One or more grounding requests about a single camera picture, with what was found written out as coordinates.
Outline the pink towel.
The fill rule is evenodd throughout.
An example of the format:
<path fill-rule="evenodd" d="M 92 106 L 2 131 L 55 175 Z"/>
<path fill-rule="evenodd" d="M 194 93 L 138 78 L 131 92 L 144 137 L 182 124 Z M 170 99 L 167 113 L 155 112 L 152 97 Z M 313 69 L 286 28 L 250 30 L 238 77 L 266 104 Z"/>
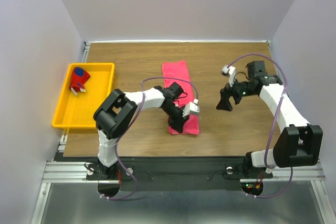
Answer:
<path fill-rule="evenodd" d="M 184 60 L 179 62 L 163 63 L 162 75 L 163 77 L 173 77 L 183 79 L 189 82 L 191 81 L 187 64 Z M 164 79 L 164 87 L 168 88 L 173 82 L 179 84 L 184 91 L 184 93 L 181 94 L 178 100 L 174 102 L 175 104 L 177 104 L 179 107 L 182 107 L 184 105 L 187 105 L 189 102 L 194 101 L 194 89 L 190 84 L 186 82 L 180 80 Z M 199 133 L 200 129 L 198 117 L 196 115 L 190 115 L 189 120 L 186 121 L 183 126 L 183 134 L 199 135 Z"/>

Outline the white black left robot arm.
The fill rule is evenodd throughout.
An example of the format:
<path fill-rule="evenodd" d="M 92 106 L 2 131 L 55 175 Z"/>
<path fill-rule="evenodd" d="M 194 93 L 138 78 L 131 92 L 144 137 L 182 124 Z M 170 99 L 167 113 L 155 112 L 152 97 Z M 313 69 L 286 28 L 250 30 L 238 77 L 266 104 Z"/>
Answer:
<path fill-rule="evenodd" d="M 185 107 L 174 103 L 181 94 L 182 87 L 173 82 L 168 88 L 155 86 L 145 91 L 122 92 L 113 90 L 93 115 L 99 135 L 98 161 L 96 173 L 111 179 L 117 172 L 115 148 L 120 137 L 128 130 L 135 113 L 151 108 L 160 108 L 168 115 L 168 125 L 182 133 L 190 115 Z"/>

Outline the red and blue patterned towel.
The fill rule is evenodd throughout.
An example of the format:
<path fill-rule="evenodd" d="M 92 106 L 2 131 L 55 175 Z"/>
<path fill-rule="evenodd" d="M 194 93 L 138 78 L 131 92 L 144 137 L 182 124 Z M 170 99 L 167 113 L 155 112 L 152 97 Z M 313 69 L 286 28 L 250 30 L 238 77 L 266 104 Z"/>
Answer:
<path fill-rule="evenodd" d="M 85 89 L 85 83 L 89 80 L 90 74 L 83 68 L 75 67 L 71 74 L 69 89 L 74 95 L 78 95 L 79 89 Z"/>

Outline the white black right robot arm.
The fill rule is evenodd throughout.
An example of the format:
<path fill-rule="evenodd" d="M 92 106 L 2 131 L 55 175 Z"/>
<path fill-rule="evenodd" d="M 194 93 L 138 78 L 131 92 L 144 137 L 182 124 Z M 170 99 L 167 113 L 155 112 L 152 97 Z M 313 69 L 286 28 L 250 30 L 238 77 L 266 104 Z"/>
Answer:
<path fill-rule="evenodd" d="M 268 172 L 275 167 L 314 166 L 319 159 L 323 130 L 312 125 L 296 109 L 287 95 L 286 86 L 277 75 L 269 75 L 264 61 L 247 64 L 247 80 L 236 79 L 236 69 L 225 65 L 222 74 L 228 83 L 220 90 L 218 110 L 233 109 L 230 98 L 239 104 L 243 97 L 257 95 L 274 116 L 272 126 L 278 126 L 281 134 L 274 147 L 269 144 L 262 151 L 246 153 L 241 170 L 244 175 L 253 177 L 264 169 Z"/>

